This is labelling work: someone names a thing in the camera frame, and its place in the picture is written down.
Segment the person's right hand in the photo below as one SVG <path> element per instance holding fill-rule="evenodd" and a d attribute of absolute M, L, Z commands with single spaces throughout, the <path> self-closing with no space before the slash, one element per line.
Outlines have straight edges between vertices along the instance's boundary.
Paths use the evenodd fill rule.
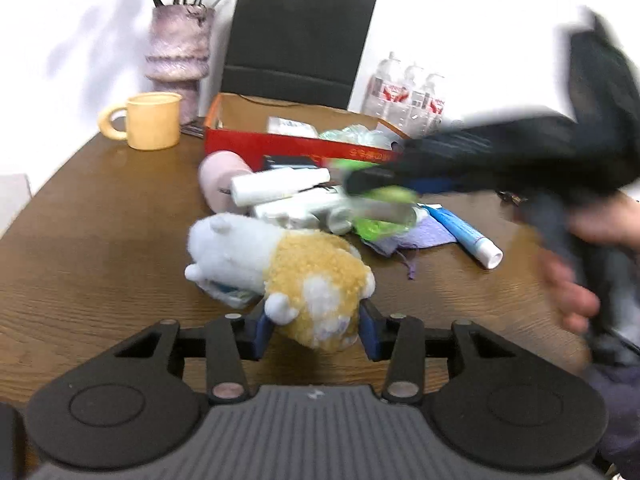
<path fill-rule="evenodd" d="M 584 242 L 623 247 L 639 257 L 639 203 L 624 193 L 574 209 L 567 223 Z M 548 248 L 541 248 L 539 257 L 541 279 L 560 325 L 583 335 L 599 313 L 600 300 L 580 284 L 576 262 Z"/>

